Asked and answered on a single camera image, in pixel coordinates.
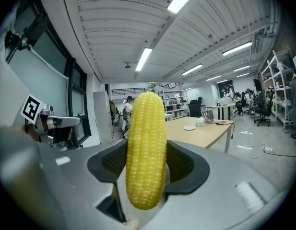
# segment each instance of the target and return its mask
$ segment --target window frame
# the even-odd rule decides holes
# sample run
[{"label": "window frame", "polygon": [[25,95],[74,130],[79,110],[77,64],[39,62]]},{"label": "window frame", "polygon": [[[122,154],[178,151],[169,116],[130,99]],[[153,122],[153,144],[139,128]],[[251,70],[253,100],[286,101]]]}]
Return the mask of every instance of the window frame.
[{"label": "window frame", "polygon": [[[73,73],[74,69],[76,69],[81,74],[81,84],[82,86],[77,85],[73,82]],[[78,115],[75,117],[79,117],[81,119],[81,123],[83,123],[83,129],[85,136],[80,140],[77,139],[76,129],[72,130],[71,143],[74,147],[78,148],[87,138],[91,136],[91,130],[88,119],[88,111],[87,111],[87,95],[86,95],[86,85],[87,85],[87,74],[83,72],[83,70],[76,63],[74,58],[69,60],[67,67],[67,77],[69,77],[68,82],[68,112],[69,116],[73,116],[73,106],[72,106],[72,90],[75,89],[78,92],[81,92],[84,95],[84,115]]]},{"label": "window frame", "polygon": [[[42,5],[41,0],[26,0],[21,1],[20,6],[17,11],[16,18],[18,18],[22,13],[24,13],[28,8],[33,10],[33,13],[35,16],[38,16],[39,14],[46,14],[46,11]],[[60,53],[66,58],[66,65],[64,69],[63,75],[68,77],[68,100],[67,100],[67,109],[68,109],[68,115],[70,117],[73,117],[73,107],[72,107],[72,90],[76,90],[84,95],[84,115],[78,115],[76,117],[79,117],[81,119],[81,124],[83,124],[84,129],[84,137],[80,140],[77,139],[77,132],[75,127],[72,129],[72,136],[71,140],[68,141],[68,149],[76,149],[79,148],[80,145],[91,136],[91,130],[89,125],[89,119],[88,119],[88,111],[87,111],[87,95],[86,95],[86,85],[87,85],[87,74],[81,69],[81,67],[77,64],[76,59],[72,57],[72,55],[69,53],[61,39],[59,38],[58,34],[56,33],[53,24],[51,23],[50,19],[48,19],[47,23],[47,29],[45,31],[49,38],[52,40],[55,47],[60,51]],[[74,70],[77,70],[81,75],[80,80],[80,86],[73,82],[73,72]]]}]

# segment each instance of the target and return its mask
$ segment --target cable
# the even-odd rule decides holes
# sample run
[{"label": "cable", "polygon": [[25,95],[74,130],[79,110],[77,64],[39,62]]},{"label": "cable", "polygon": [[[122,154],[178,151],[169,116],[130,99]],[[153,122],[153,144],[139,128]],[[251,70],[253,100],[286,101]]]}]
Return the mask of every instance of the cable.
[{"label": "cable", "polygon": [[239,143],[239,145],[241,145],[241,146],[243,146],[243,147],[246,147],[246,148],[254,148],[254,147],[261,146],[261,145],[264,145],[264,146],[267,147],[267,144],[259,144],[259,145],[254,145],[254,146],[247,146],[247,145],[242,145],[242,144]]},{"label": "cable", "polygon": [[266,155],[266,154],[267,154],[267,153],[264,153],[264,154],[261,154],[261,155],[259,155],[259,156],[257,156],[257,157],[251,158],[251,159],[257,159],[258,157],[264,156],[264,155]]},{"label": "cable", "polygon": [[272,154],[272,153],[269,153],[269,152],[267,152],[267,153],[270,154],[270,155],[275,155],[275,156],[294,157],[294,158],[296,158],[295,155],[282,155],[282,154],[278,154],[278,153],[276,153],[276,152],[274,152],[274,151],[272,151],[272,152],[275,153],[275,154]]},{"label": "cable", "polygon": [[219,125],[233,125],[233,131],[232,131],[232,135],[231,135],[231,139],[233,139],[233,133],[234,133],[234,129],[235,129],[235,124],[234,123],[227,123],[227,124],[220,124],[220,123],[209,123],[209,125],[213,125],[213,124],[219,124]]}]

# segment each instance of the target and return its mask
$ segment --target ceiling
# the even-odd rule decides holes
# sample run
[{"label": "ceiling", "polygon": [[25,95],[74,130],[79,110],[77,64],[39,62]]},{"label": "ceiling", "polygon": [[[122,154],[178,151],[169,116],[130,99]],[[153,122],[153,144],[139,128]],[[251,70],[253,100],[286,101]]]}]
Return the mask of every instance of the ceiling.
[{"label": "ceiling", "polygon": [[[190,0],[178,14],[167,9],[171,1],[75,0],[76,6],[66,1],[74,13],[72,24],[81,24],[75,27],[77,37],[102,82],[200,83],[219,74],[255,73],[266,61],[279,27],[275,0]],[[252,48],[222,55],[250,40]],[[136,74],[145,47],[153,51]],[[131,68],[125,68],[126,62]],[[249,69],[233,72],[249,62]],[[182,75],[198,64],[203,67]]]}]

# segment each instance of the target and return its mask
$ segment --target white plate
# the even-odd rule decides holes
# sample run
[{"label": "white plate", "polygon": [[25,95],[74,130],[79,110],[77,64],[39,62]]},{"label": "white plate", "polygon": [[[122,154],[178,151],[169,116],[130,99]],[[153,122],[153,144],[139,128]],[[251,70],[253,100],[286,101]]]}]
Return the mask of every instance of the white plate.
[{"label": "white plate", "polygon": [[193,125],[185,126],[184,129],[185,130],[194,130],[194,129],[196,129],[196,126],[193,126]]}]

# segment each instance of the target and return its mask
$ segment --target computer monitor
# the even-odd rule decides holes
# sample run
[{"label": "computer monitor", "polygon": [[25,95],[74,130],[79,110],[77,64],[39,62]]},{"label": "computer monitor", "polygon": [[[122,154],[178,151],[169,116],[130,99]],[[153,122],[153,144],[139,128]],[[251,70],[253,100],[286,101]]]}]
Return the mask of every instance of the computer monitor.
[{"label": "computer monitor", "polygon": [[257,89],[257,92],[262,91],[262,86],[261,86],[261,82],[258,79],[254,79],[254,84],[255,84],[255,88]]}]

